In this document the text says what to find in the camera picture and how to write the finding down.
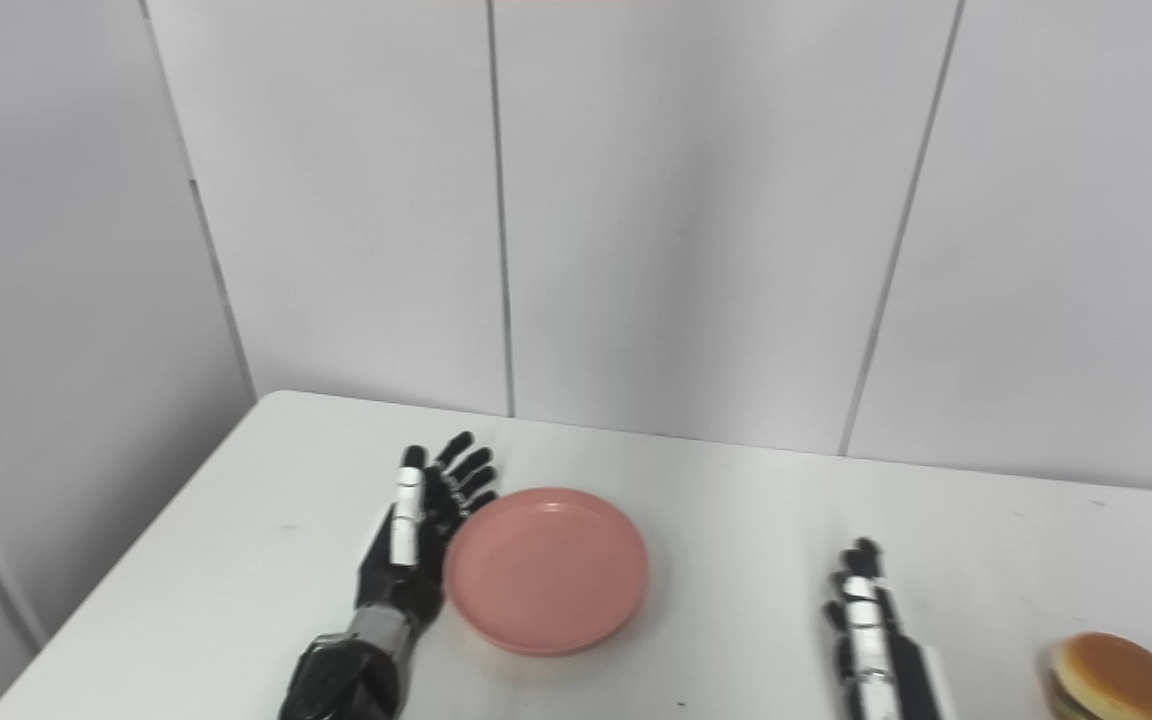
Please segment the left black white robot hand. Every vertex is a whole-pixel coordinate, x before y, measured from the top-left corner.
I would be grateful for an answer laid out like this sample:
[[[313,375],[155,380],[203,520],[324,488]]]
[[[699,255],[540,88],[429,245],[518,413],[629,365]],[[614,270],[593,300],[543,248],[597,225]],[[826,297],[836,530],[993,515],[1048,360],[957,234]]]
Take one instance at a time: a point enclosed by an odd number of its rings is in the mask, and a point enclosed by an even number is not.
[[[407,447],[396,498],[358,568],[355,609],[397,611],[420,635],[442,611],[444,562],[467,520],[498,500],[492,448],[470,430],[442,450]]]

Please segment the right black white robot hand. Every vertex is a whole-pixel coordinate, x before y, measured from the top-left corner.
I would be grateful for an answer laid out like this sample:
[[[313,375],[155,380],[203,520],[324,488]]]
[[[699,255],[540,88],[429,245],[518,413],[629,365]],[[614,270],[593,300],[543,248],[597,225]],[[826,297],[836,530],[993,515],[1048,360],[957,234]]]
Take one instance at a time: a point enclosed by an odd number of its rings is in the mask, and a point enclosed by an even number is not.
[[[836,634],[835,675],[846,719],[957,719],[940,653],[905,632],[882,550],[856,538],[829,575],[823,614]]]

